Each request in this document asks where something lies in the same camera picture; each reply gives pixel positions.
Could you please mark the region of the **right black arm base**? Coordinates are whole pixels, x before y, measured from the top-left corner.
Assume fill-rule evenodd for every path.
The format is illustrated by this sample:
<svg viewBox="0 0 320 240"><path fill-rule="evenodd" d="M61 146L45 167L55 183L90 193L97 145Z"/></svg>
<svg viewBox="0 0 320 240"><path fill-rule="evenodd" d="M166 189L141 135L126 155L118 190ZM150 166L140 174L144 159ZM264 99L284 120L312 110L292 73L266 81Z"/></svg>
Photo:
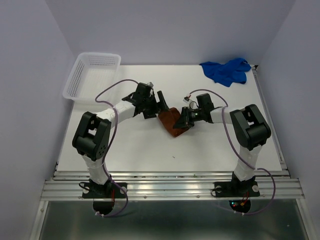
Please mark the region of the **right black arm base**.
<svg viewBox="0 0 320 240"><path fill-rule="evenodd" d="M216 181L210 194L216 198L259 197L260 191L256 177L239 180L233 172L230 181Z"/></svg>

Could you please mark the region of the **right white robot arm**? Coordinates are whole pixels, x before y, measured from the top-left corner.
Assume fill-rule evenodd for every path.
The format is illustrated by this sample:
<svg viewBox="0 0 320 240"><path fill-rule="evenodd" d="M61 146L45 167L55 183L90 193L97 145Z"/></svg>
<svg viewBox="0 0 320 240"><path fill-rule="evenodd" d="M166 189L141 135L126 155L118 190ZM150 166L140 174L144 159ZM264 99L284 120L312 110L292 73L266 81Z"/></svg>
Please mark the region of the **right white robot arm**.
<svg viewBox="0 0 320 240"><path fill-rule="evenodd" d="M271 137L271 129L255 104L229 109L227 103L215 107L208 93L200 94L196 99L197 108L192 108L191 96L184 98L187 106L181 109L173 128L190 129L199 121L222 123L229 144L238 157L233 171L236 179L230 182L230 189L233 194L242 195L248 190L246 181L252 180L255 175L259 153Z"/></svg>

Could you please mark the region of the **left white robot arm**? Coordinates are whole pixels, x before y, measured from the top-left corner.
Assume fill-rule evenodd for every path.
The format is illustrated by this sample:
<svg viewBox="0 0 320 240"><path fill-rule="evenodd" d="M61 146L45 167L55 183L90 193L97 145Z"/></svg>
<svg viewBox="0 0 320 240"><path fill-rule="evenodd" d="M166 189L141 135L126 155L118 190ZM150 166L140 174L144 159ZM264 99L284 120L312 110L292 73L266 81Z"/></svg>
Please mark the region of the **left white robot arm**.
<svg viewBox="0 0 320 240"><path fill-rule="evenodd" d="M111 176L105 165L106 155L111 148L118 125L128 119L143 114L145 119L157 117L168 111L162 91L154 93L152 83L138 83L134 92L123 97L117 104L112 105L106 100L95 99L97 103L105 103L110 108L97 112L85 112L78 124L72 140L72 146L82 156L89 172L89 179L95 183L94 191L100 197L111 193Z"/></svg>

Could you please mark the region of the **blue towel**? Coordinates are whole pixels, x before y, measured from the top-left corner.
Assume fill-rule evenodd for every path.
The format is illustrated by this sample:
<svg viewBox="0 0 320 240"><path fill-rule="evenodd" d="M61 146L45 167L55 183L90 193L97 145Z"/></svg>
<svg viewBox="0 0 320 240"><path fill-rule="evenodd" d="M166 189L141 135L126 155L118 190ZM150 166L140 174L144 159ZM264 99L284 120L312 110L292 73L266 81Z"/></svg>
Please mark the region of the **blue towel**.
<svg viewBox="0 0 320 240"><path fill-rule="evenodd" d="M224 64L207 61L199 65L207 78L227 88L233 83L244 85L247 82L246 72L252 69L244 58L235 58Z"/></svg>

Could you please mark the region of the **brown towel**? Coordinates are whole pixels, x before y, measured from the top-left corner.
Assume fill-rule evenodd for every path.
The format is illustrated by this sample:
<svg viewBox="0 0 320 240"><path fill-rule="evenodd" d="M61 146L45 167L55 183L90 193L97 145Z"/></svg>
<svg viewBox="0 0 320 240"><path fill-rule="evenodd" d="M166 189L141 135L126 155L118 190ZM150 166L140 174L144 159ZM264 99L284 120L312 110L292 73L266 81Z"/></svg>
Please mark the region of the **brown towel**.
<svg viewBox="0 0 320 240"><path fill-rule="evenodd" d="M169 111L163 111L158 115L158 119L163 127L173 138L176 138L189 130L188 128L174 128L174 125L180 116L180 112L175 107L171 107Z"/></svg>

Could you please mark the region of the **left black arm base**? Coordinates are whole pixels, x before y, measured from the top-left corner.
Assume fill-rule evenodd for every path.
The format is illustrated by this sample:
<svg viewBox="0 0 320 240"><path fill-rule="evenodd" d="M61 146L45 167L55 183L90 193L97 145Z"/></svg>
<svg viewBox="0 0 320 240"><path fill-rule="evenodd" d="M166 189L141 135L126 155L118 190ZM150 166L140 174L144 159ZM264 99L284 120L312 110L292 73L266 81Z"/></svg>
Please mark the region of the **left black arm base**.
<svg viewBox="0 0 320 240"><path fill-rule="evenodd" d="M82 189L83 199L125 199L125 193L110 180L105 184L97 184L89 179L81 181L78 186Z"/></svg>

